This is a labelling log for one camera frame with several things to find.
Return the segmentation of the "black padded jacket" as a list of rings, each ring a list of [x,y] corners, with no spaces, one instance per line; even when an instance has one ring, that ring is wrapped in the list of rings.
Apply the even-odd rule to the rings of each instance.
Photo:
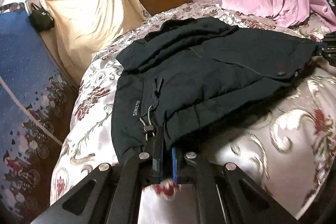
[[[167,148],[196,148],[296,82],[317,43],[281,32],[230,26],[213,17],[168,20],[116,57],[123,71],[112,113],[112,141],[126,161],[146,141],[144,125]]]

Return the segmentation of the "floral satin bedspread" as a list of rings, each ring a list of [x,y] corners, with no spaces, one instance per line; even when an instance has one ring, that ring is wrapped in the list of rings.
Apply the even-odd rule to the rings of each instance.
[[[107,43],[94,54],[84,73],[66,137],[51,179],[50,202],[55,203],[100,163],[117,164],[111,139],[112,104],[122,65],[117,54],[132,41],[159,30],[169,19],[212,16],[226,24],[257,28],[321,40],[330,32],[312,12],[296,27],[279,26],[269,18],[226,10],[221,1],[187,3],[149,17],[140,27]],[[296,218],[311,209],[314,222],[333,189],[325,184],[335,173],[335,69],[320,60],[286,98],[265,114],[216,136],[202,154],[212,162],[234,162]]]

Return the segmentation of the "blue patterned wardrobe cover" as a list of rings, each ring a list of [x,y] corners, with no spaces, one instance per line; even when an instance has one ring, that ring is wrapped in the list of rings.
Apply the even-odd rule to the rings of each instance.
[[[2,6],[1,223],[30,223],[49,207],[76,97],[25,5]]]

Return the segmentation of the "yellow hanging cloth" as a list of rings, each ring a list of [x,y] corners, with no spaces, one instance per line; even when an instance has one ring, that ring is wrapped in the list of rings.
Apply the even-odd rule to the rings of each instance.
[[[79,84],[93,55],[145,21],[139,0],[45,0],[60,60]]]

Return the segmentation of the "black tote bag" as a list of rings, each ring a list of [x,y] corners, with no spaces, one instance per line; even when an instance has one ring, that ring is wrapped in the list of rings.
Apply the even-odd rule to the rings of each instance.
[[[33,2],[31,3],[29,21],[37,32],[48,31],[55,27],[55,21],[51,14]]]

